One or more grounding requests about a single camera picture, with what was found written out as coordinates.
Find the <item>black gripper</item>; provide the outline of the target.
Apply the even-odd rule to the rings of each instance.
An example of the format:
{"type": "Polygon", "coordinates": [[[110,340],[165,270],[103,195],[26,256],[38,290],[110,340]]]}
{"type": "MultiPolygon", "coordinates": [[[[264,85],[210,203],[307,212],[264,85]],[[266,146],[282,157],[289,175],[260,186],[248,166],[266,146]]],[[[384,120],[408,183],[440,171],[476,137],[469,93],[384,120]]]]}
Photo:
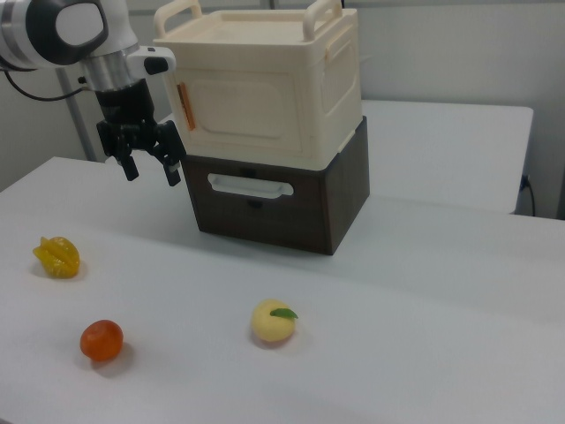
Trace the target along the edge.
{"type": "Polygon", "coordinates": [[[110,91],[96,91],[103,120],[96,125],[102,149],[122,167],[126,179],[139,176],[132,158],[132,148],[122,127],[140,130],[143,140],[151,140],[148,153],[163,167],[169,186],[180,183],[180,162],[184,158],[184,144],[172,120],[157,124],[154,104],[145,79],[130,86],[110,91]]]}

